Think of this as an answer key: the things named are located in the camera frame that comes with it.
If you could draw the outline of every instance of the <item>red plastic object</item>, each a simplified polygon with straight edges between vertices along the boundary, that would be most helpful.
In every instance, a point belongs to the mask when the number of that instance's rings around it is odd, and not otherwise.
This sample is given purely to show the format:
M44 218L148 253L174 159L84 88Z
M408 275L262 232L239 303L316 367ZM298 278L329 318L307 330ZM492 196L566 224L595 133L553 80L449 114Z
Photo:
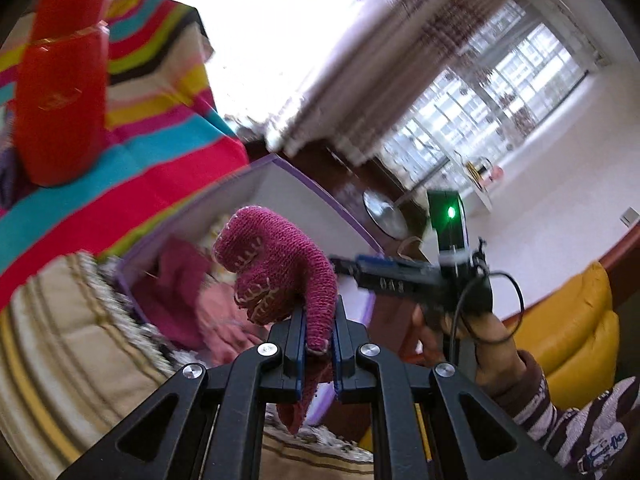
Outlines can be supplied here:
M32 182L58 186L104 149L112 0L40 0L18 68L14 144Z

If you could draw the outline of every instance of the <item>storage box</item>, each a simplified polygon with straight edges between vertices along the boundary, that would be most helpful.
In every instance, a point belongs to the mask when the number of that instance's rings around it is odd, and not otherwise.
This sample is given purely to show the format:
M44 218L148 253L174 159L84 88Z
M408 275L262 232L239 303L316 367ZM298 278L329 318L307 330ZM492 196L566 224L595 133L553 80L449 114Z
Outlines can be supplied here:
M124 255L116 270L118 284L143 320L145 313L132 296L131 287L152 269L167 239L175 236L197 243L221 215L250 204L267 207L289 219L325 254L353 258L382 252L371 235L318 184L278 156L266 156L198 195ZM368 325L374 295L358 289L355 281L345 276L338 279L338 292L347 318ZM333 387L322 384L307 421L319 423L333 398Z

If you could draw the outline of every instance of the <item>purple edge trim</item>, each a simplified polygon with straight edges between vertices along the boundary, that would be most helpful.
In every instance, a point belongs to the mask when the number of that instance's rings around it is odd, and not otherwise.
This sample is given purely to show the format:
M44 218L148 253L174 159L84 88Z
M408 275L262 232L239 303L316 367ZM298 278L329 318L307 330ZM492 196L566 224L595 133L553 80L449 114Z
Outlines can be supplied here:
M287 171L289 174L291 174L300 182L302 182L302 184L304 184L309 190L313 191L322 200L324 200L329 206L331 206L334 209L334 211L337 212L345 222L347 222L362 238L364 238L364 240L366 240L366 242L371 246L373 250L375 250L379 254L383 253L382 248L376 242L374 237L371 236L371 234L369 234L364 229L364 227L362 227L362 225L360 225L358 221L343 206L341 206L340 203L338 203L338 201L335 198L333 198L329 193L327 193L324 189L318 186L318 184L315 183L315 181L313 181L308 176L303 174L300 170L297 170L291 164L289 164L286 160L280 158L278 155L275 155L273 153L271 155L264 156L263 158L260 158L255 162L252 162L246 168L242 168L242 170L236 171L234 173L227 175L226 177L223 177L222 180L219 181L218 183L213 183L215 187L211 187L210 189L207 189L206 192L209 192L210 190L213 190L213 189L220 191L221 189L224 189L226 186L228 186L229 182L235 180L236 178L240 178L247 173L255 171L259 168L263 168L268 164L275 164L276 166ZM123 268L130 262L133 256L136 256L137 253L139 253L145 246L147 246L149 243L151 243L154 240L157 232L160 232L161 230L163 231L172 223L175 223L178 220L178 218L187 214L193 207L199 204L200 200L202 200L203 197L204 195L201 195L200 197L195 198L190 203L188 203L184 208L180 209L180 211L176 212L175 214L169 216L169 218L160 222L160 224L158 224L150 233L140 238L140 240L137 241L133 245L133 247L130 248L130 250L127 251L127 253L122 257L122 259L120 260L120 262L116 267L116 279L117 279L118 285L120 286L121 291L126 296L129 297L134 310L136 311L138 316L140 316L143 322L148 322L148 319L145 316L145 314L142 312L142 309L140 309L138 302L135 300L135 298L133 297L133 294L131 293L130 287L124 278ZM367 300L367 306L364 309L364 315L362 317L362 322L364 323L365 326L368 326L369 322L371 321L371 316L373 314L373 306L375 301L376 301L375 295L370 294L369 299ZM319 404L314 410L314 412L310 413L306 418L306 422L308 424L312 426L320 424L322 417L329 409L329 406L331 405L331 403L334 401L335 392L333 390L329 390L328 393L329 394L325 394L321 397L321 399L319 399Z

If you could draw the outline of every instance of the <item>wall socket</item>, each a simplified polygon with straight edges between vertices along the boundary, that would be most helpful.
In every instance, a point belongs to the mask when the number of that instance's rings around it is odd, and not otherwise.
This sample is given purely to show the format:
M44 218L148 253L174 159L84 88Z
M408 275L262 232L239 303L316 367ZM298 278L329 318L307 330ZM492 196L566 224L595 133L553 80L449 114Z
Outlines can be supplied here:
M631 227L633 224L635 224L638 221L638 218L640 218L640 214L632 207L623 212L622 216L620 217L622 223L627 227Z

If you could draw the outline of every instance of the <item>black cable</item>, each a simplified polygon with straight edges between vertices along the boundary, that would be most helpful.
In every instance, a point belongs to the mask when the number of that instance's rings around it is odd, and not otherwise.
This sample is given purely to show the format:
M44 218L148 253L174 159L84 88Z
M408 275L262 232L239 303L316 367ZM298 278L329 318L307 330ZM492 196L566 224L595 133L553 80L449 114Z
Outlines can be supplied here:
M456 332L458 330L458 322L462 319L462 323L465 325L466 330L469 332L469 336L476 343L486 344L486 345L499 345L507 342L509 339L513 337L513 335L520 329L522 325L522 321L524 319L524 297L522 295L522 291L518 286L518 282L516 282L515 278L511 276L508 272L503 272L502 270L492 270L488 272L488 268L486 265L481 266L483 274L478 274L474 279L466 284L466 287L462 290L462 294L460 294L460 298L458 300L458 304L456 305L456 310L453 315L453 320L451 322L451 330L450 330L450 341L449 341L449 359L455 364L458 365L458 359L455 358L455 345L456 345ZM502 339L497 340L487 340L481 338L478 334L474 332L474 330L469 326L466 320L462 317L462 307L465 304L465 300L469 292L479 283L484 280L488 280L491 276L503 276L507 278L513 288L516 290L516 294L518 295L518 300L520 301L520 312L518 313L518 322L516 326L513 328L511 333L508 336L503 337Z

